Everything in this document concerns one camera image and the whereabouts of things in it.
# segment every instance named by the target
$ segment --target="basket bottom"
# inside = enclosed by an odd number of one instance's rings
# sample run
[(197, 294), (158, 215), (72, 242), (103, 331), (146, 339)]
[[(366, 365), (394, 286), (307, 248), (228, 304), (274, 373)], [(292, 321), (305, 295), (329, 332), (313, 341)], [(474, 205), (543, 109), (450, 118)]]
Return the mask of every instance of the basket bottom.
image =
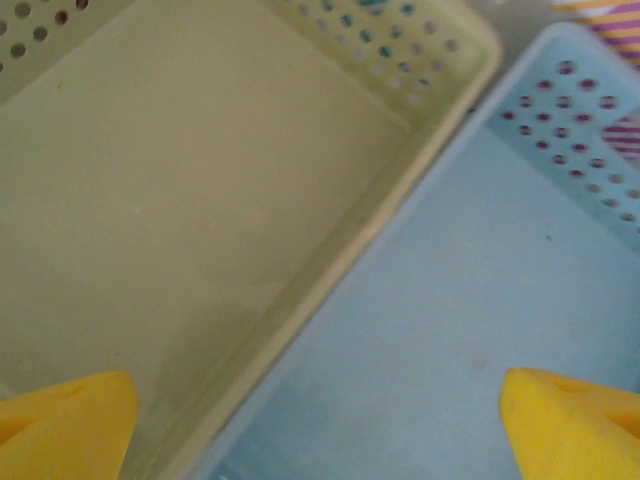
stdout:
[(508, 368), (638, 387), (638, 256), (489, 128), (464, 147), (331, 295), (202, 478), (518, 478), (497, 408)]
[(130, 370), (133, 463), (408, 138), (250, 0), (137, 2), (0, 131), (2, 381)]

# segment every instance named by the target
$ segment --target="pale yellow basket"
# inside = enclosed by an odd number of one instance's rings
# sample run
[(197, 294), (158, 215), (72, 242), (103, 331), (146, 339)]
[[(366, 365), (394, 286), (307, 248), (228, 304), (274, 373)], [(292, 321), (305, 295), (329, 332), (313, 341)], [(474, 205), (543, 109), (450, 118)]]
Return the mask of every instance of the pale yellow basket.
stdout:
[(0, 391), (130, 370), (181, 478), (500, 60), (457, 0), (0, 5)]

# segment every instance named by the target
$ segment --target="plastic tray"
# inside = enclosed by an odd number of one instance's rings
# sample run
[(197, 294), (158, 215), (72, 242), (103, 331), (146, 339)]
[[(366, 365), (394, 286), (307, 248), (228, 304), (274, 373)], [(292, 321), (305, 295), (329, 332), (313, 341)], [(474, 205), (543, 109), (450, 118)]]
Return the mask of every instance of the plastic tray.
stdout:
[(498, 65), (462, 3), (0, 5), (4, 393), (126, 368), (180, 478)]
[(547, 29), (193, 478), (515, 480), (508, 368), (637, 389), (640, 173), (602, 131), (639, 105), (631, 66)]

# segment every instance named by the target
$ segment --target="blue plastic basket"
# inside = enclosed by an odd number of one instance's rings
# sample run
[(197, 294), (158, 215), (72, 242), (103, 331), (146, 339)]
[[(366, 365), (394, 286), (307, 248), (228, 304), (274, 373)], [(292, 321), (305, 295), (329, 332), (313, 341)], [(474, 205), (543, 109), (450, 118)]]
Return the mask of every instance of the blue plastic basket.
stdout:
[(507, 368), (636, 388), (640, 175), (601, 131), (639, 102), (591, 34), (547, 29), (194, 478), (516, 479)]

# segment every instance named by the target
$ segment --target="purple stripe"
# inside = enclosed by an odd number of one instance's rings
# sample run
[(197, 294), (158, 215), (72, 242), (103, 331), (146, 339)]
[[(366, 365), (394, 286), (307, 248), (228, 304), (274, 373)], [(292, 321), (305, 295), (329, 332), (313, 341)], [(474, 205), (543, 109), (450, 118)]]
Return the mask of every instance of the purple stripe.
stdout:
[(637, 127), (619, 127), (619, 126), (611, 126), (605, 130), (606, 133), (636, 133), (640, 134), (640, 128)]
[(620, 153), (634, 153), (634, 154), (640, 154), (640, 149), (638, 148), (625, 148), (625, 147), (614, 147), (616, 149), (616, 152), (620, 152)]
[(640, 58), (640, 45), (638, 45), (638, 50), (634, 50), (632, 52), (619, 52), (624, 58)]
[(608, 43), (609, 45), (631, 45), (634, 43), (640, 43), (640, 36), (639, 35), (635, 35), (632, 37), (625, 37), (625, 38), (605, 38), (604, 39), (605, 43)]
[(640, 136), (636, 138), (605, 137), (609, 143), (640, 144)]
[(630, 2), (626, 5), (620, 5), (619, 7), (611, 10), (612, 13), (623, 13), (623, 12), (637, 12), (640, 10), (640, 2)]
[(637, 19), (625, 20), (624, 22), (610, 22), (593, 25), (591, 28), (596, 32), (608, 32), (610, 30), (624, 30), (626, 28), (640, 27), (640, 15)]

